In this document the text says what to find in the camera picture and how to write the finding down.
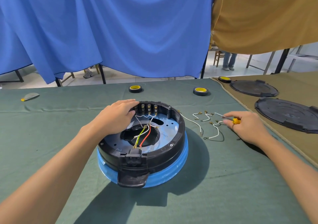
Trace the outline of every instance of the person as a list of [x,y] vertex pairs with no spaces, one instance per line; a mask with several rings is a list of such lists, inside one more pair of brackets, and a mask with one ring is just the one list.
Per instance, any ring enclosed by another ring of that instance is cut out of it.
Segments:
[[[138,104],[134,99],[107,106],[75,138],[0,204],[0,224],[55,223],[85,164],[100,140],[120,133],[129,124]],[[267,132],[256,113],[229,112],[240,124],[223,122],[238,136],[261,148],[283,176],[300,205],[318,224],[318,173]]]
[[236,53],[232,53],[232,57],[230,59],[230,52],[226,52],[226,51],[222,51],[224,53],[224,59],[223,59],[223,67],[222,69],[225,71],[230,71],[230,70],[234,70],[234,63],[235,63],[235,59],[237,54]]
[[84,70],[85,70],[85,74],[84,74],[83,78],[90,78],[90,77],[94,76],[94,74],[92,73],[92,71],[89,68],[86,68]]

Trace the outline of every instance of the brown cloth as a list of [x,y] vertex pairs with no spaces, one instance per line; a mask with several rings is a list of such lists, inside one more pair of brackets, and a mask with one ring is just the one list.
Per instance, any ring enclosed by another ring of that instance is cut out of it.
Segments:
[[[306,106],[318,105],[318,72],[280,73],[274,75],[231,77],[233,80],[263,80],[279,91],[276,98],[300,103]],[[257,113],[254,108],[258,97],[235,91],[228,83],[222,83],[224,89],[232,94],[247,108]],[[314,166],[318,167],[318,134],[307,134],[286,128],[271,120],[260,117],[276,132],[288,140],[289,144]]]
[[240,54],[317,42],[318,0],[215,0],[211,35],[220,49]]

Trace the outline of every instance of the blue curtain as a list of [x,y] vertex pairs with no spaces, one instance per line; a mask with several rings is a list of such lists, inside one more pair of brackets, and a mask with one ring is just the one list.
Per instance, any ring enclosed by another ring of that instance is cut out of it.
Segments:
[[101,63],[198,77],[211,9],[212,0],[0,0],[0,74],[33,63],[50,83]]

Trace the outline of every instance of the shoe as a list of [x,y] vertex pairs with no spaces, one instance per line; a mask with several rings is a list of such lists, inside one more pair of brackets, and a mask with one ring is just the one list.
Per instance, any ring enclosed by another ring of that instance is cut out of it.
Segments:
[[85,75],[83,76],[83,78],[90,78],[93,77],[93,73],[91,71],[86,71]]

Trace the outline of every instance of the hand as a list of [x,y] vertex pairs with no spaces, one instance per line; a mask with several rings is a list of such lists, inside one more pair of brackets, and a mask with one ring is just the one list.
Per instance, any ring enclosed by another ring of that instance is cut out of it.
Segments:
[[100,139],[125,130],[135,114],[131,108],[139,104],[135,99],[120,100],[103,109],[88,125]]
[[256,145],[264,141],[264,138],[271,137],[262,123],[260,117],[256,113],[248,111],[233,111],[224,114],[225,117],[235,117],[241,120],[240,124],[233,124],[232,121],[225,119],[223,122],[244,141]]

